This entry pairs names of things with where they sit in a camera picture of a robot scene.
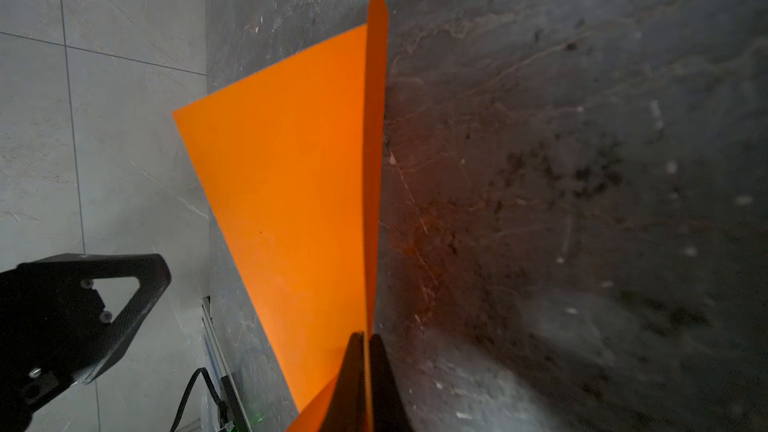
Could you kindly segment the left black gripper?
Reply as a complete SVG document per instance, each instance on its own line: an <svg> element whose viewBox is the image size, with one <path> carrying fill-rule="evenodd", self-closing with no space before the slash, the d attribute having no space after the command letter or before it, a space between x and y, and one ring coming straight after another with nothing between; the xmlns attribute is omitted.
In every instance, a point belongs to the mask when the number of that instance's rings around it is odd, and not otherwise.
<svg viewBox="0 0 768 432"><path fill-rule="evenodd" d="M134 279L118 312L98 280ZM159 254L60 254L1 274L1 429L25 431L33 415L75 381L90 383L126 353L171 283Z"/></svg>

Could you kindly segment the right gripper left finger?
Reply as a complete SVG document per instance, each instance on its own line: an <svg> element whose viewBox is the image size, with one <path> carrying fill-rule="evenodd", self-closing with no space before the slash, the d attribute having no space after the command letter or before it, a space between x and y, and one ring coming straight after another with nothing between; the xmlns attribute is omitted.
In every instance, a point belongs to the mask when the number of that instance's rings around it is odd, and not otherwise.
<svg viewBox="0 0 768 432"><path fill-rule="evenodd" d="M365 335L353 333L331 396L321 432L362 432L366 426Z"/></svg>

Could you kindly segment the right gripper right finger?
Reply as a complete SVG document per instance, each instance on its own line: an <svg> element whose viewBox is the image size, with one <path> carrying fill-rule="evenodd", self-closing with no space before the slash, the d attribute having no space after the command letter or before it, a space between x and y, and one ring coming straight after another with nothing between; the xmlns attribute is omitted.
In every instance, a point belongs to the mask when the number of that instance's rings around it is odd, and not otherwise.
<svg viewBox="0 0 768 432"><path fill-rule="evenodd" d="M376 432L413 432L384 342L379 335L369 341L372 387L373 430Z"/></svg>

